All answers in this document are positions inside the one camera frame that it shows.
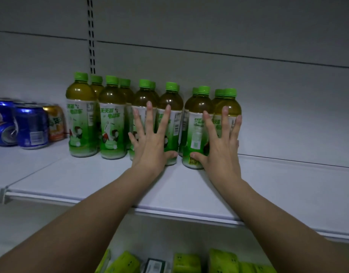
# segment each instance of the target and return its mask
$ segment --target right hand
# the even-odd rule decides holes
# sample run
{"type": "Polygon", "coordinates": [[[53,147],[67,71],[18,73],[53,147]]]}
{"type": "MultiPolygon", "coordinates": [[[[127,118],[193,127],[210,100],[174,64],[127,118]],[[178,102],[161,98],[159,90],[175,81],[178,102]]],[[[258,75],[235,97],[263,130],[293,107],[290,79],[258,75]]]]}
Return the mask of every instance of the right hand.
{"type": "Polygon", "coordinates": [[[230,133],[229,108],[222,108],[221,125],[222,136],[217,137],[215,125],[210,115],[204,111],[204,120],[210,137],[210,153],[205,156],[199,152],[191,152],[190,156],[199,161],[203,166],[211,182],[217,187],[221,182],[229,179],[241,179],[241,170],[238,158],[239,131],[241,115],[236,117],[235,126],[230,133]]]}

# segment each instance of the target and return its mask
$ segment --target white shelf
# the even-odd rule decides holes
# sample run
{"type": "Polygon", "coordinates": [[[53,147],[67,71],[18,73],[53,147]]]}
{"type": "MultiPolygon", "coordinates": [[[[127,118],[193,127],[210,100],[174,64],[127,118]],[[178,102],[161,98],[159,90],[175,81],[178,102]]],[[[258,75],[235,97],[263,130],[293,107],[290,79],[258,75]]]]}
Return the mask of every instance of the white shelf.
{"type": "Polygon", "coordinates": [[[43,169],[66,156],[68,140],[38,150],[0,146],[0,189],[43,169]]]}
{"type": "MultiPolygon", "coordinates": [[[[14,156],[13,148],[7,151],[14,156]]],[[[120,160],[105,160],[100,154],[71,157],[67,140],[35,152],[36,160],[41,160],[41,165],[45,160],[49,166],[9,186],[6,195],[73,204],[131,166],[128,155],[120,160]]],[[[323,235],[349,239],[349,169],[243,156],[240,164],[243,178],[261,195],[323,235]]],[[[165,169],[135,205],[135,211],[182,220],[243,225],[213,188],[206,173],[184,167],[180,157],[176,165],[165,169]]]]}

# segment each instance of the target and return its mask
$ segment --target green tea bottle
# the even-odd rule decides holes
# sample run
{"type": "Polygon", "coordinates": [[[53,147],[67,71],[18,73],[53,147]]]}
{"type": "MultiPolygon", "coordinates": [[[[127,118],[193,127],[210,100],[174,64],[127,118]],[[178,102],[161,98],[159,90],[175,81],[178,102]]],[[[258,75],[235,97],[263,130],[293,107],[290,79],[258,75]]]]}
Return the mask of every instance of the green tea bottle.
{"type": "Polygon", "coordinates": [[[152,94],[154,95],[154,98],[156,100],[156,102],[159,102],[159,95],[155,90],[155,82],[150,82],[150,91],[152,92],[152,94]]]}
{"type": "Polygon", "coordinates": [[[212,100],[212,104],[214,106],[214,108],[216,107],[216,105],[223,100],[223,91],[224,89],[216,89],[215,90],[215,98],[212,100]]]}
{"type": "MultiPolygon", "coordinates": [[[[91,75],[91,88],[94,89],[96,96],[99,97],[100,92],[104,89],[104,86],[102,85],[102,77],[97,75],[91,75]]],[[[100,119],[100,105],[97,103],[96,105],[96,111],[95,111],[95,125],[97,130],[97,146],[100,149],[100,140],[102,136],[101,132],[101,119],[100,119]]]]}
{"type": "Polygon", "coordinates": [[[180,143],[180,148],[178,151],[178,155],[181,157],[183,156],[183,148],[185,147],[186,142],[187,142],[187,128],[188,128],[188,117],[189,117],[188,109],[189,109],[192,101],[196,98],[197,91],[198,91],[198,88],[193,87],[192,96],[186,101],[185,109],[183,110],[181,143],[180,143]]]}
{"type": "MultiPolygon", "coordinates": [[[[166,106],[171,106],[171,115],[169,117],[166,135],[164,137],[164,151],[178,151],[178,137],[180,135],[181,118],[183,110],[183,100],[178,94],[178,85],[175,82],[166,83],[166,92],[160,97],[157,109],[157,124],[163,118],[166,106]]],[[[177,163],[177,157],[167,160],[166,166],[171,166],[177,163]]]]}
{"type": "Polygon", "coordinates": [[[187,129],[187,141],[183,148],[182,163],[191,169],[203,169],[201,163],[190,157],[193,151],[208,155],[210,151],[210,144],[208,141],[208,132],[205,128],[205,121],[203,119],[203,112],[207,111],[210,116],[213,116],[213,105],[210,94],[210,87],[200,86],[198,88],[198,95],[191,102],[187,129]]]}
{"type": "Polygon", "coordinates": [[[221,138],[222,128],[221,128],[221,114],[222,108],[224,106],[229,107],[229,125],[230,130],[233,129],[235,125],[235,120],[238,115],[241,115],[240,104],[235,100],[237,95],[235,88],[228,88],[223,90],[223,99],[214,107],[214,117],[212,122],[215,125],[217,136],[221,138]]]}
{"type": "Polygon", "coordinates": [[[99,95],[102,139],[101,156],[120,159],[126,155],[124,144],[125,95],[118,89],[118,78],[106,76],[106,87],[99,95]]]}
{"type": "MultiPolygon", "coordinates": [[[[152,88],[152,82],[148,79],[140,79],[139,80],[139,91],[136,92],[134,95],[134,100],[132,103],[132,108],[137,109],[139,112],[139,117],[140,120],[142,121],[142,125],[145,130],[145,117],[147,115],[147,102],[150,101],[153,106],[153,128],[154,128],[154,123],[156,119],[156,113],[157,113],[157,101],[154,98],[154,94],[151,91],[152,88]]],[[[137,135],[137,129],[135,126],[135,120],[133,119],[133,135],[134,137],[138,140],[138,135],[137,135]]],[[[134,146],[133,144],[130,145],[130,159],[133,160],[135,152],[134,152],[134,146]]]]}
{"type": "Polygon", "coordinates": [[[126,106],[125,106],[125,119],[124,119],[124,144],[126,145],[126,149],[130,149],[131,142],[129,140],[128,132],[133,132],[130,128],[133,125],[133,110],[131,108],[131,104],[134,100],[134,93],[130,89],[130,79],[119,79],[120,88],[119,90],[125,95],[126,106]]]}
{"type": "Polygon", "coordinates": [[[87,84],[87,73],[75,73],[75,81],[66,90],[69,148],[74,157],[88,157],[97,153],[95,126],[97,96],[87,84]]]}

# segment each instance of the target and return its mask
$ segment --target orange can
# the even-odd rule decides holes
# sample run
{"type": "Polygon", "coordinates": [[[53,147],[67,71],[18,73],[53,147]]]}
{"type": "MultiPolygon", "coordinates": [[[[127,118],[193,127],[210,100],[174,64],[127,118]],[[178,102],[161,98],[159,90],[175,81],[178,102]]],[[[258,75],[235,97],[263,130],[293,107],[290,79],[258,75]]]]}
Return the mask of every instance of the orange can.
{"type": "Polygon", "coordinates": [[[48,116],[49,140],[59,141],[65,138],[63,126],[63,111],[57,104],[39,103],[43,106],[48,116]]]}

